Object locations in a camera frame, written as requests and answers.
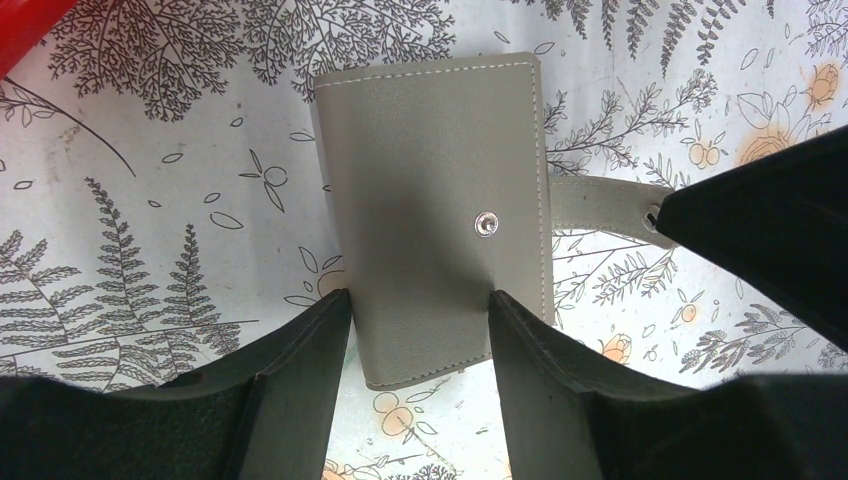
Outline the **grey card holder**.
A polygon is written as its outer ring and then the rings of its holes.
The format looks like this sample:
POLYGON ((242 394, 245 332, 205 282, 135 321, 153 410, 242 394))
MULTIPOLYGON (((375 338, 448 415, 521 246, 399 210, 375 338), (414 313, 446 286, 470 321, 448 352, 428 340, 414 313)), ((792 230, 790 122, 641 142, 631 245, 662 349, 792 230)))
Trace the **grey card holder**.
POLYGON ((493 291, 551 323, 558 230, 673 247, 652 223, 669 188, 549 178, 533 54, 323 74, 313 112, 371 390, 487 360, 493 291))

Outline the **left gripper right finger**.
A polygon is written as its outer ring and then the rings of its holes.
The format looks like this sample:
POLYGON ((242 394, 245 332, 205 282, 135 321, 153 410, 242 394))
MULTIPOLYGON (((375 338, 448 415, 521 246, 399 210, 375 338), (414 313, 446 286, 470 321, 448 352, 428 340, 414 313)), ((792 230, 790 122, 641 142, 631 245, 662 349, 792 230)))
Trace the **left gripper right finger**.
POLYGON ((488 304, 516 479, 843 479, 847 379, 752 375, 698 390, 618 364, 508 293, 488 304))

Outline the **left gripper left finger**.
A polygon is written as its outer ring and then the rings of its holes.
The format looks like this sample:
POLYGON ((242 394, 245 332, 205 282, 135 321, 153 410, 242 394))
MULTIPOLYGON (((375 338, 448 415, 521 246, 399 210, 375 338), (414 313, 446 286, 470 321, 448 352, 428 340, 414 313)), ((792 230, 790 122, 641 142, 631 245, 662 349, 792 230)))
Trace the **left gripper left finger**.
POLYGON ((338 289, 159 387, 1 381, 5 479, 317 479, 351 325, 338 289))

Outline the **red plastic bin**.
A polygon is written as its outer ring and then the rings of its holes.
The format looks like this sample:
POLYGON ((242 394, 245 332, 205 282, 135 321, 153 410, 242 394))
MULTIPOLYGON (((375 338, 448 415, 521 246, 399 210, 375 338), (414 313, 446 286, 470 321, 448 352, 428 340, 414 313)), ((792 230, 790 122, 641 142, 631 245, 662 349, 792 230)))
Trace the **red plastic bin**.
POLYGON ((77 0, 1 0, 1 77, 5 77, 77 0))

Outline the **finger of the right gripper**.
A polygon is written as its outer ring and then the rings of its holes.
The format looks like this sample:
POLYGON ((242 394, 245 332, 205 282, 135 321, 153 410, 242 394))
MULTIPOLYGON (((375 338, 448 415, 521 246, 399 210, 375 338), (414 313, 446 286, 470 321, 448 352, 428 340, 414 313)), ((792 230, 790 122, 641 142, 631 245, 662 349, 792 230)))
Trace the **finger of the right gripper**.
POLYGON ((659 233, 847 347, 847 129, 667 196, 659 233))

